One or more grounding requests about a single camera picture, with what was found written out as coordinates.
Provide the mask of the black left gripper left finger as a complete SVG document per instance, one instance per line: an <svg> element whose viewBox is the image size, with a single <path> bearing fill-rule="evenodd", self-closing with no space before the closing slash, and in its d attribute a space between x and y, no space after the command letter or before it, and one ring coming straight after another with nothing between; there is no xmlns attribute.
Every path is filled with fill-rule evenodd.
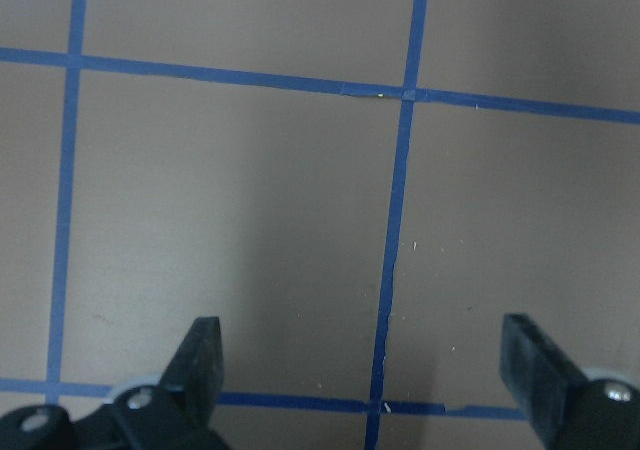
<svg viewBox="0 0 640 450"><path fill-rule="evenodd" d="M223 385L223 350L218 317L198 317L187 331L159 386L187 419L208 427Z"/></svg>

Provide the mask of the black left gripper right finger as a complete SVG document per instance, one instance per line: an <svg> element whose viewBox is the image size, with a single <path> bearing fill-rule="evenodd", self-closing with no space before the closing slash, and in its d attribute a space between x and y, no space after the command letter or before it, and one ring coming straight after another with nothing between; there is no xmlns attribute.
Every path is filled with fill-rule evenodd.
<svg viewBox="0 0 640 450"><path fill-rule="evenodd" d="M589 383L584 372L529 315L511 313L502 320L499 374L543 446L552 448Z"/></svg>

